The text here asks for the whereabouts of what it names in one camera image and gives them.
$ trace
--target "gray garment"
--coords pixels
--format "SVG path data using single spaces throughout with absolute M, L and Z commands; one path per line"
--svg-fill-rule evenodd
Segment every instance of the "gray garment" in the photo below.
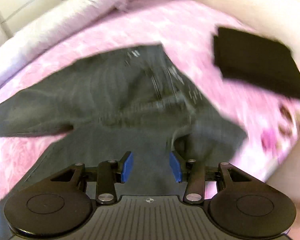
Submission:
M 169 167 L 178 140 L 185 159 L 208 166 L 229 161 L 245 132 L 222 118 L 170 61 L 161 45 L 137 46 L 80 59 L 0 104 L 0 136 L 72 130 L 51 144 L 18 182 L 20 190 L 82 162 L 97 166 L 134 153 L 134 167 L 117 195 L 183 195 Z M 0 202 L 0 228 L 4 228 Z M 8 232 L 0 229 L 7 239 Z

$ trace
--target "round silver pin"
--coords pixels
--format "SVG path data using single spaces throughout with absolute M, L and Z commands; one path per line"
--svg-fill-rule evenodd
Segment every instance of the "round silver pin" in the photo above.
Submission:
M 186 199 L 189 201 L 199 201 L 201 200 L 201 196 L 197 193 L 191 193 L 186 196 Z
M 110 194 L 110 193 L 103 193 L 103 194 L 100 194 L 98 196 L 98 199 L 101 200 L 101 201 L 110 201 L 110 200 L 113 200 L 113 195 Z

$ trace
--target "fluffy pink surface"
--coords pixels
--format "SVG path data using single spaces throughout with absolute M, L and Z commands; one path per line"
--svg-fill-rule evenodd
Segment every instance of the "fluffy pink surface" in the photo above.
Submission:
M 37 58 L 0 90 L 0 103 L 80 57 L 134 44 L 161 42 L 170 59 L 221 114 L 247 131 L 249 139 L 232 164 L 264 180 L 298 138 L 300 100 L 288 100 L 242 82 L 223 81 L 212 63 L 212 35 L 218 25 L 251 31 L 236 19 L 191 0 L 175 0 L 119 15 L 81 31 Z M 292 123 L 282 117 L 281 104 L 289 110 Z M 288 127 L 292 134 L 280 134 L 278 124 Z M 62 136 L 0 138 L 0 198 Z M 206 197 L 215 192 L 211 187 Z

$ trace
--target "silver bolt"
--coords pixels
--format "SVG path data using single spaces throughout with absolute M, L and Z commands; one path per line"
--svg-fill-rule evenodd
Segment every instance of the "silver bolt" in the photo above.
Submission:
M 196 193 L 191 193 L 186 196 L 186 199 L 189 201 L 199 201 L 201 199 L 201 196 Z
M 110 193 L 103 193 L 101 195 L 98 196 L 98 199 L 101 201 L 110 201 L 113 200 L 113 195 Z

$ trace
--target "bed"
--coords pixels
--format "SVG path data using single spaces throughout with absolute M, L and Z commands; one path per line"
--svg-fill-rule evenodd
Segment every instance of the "bed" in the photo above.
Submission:
M 300 135 L 300 100 L 261 88 L 222 80 L 213 65 L 212 36 L 218 26 L 257 33 L 234 17 L 193 0 L 166 0 L 122 10 L 59 42 L 26 65 L 0 88 L 0 103 L 75 60 L 134 44 L 161 42 L 173 63 L 225 117 L 248 135 L 231 163 L 260 180 L 285 159 Z M 64 134 L 0 138 L 0 199 Z M 216 193 L 209 185 L 206 198 Z

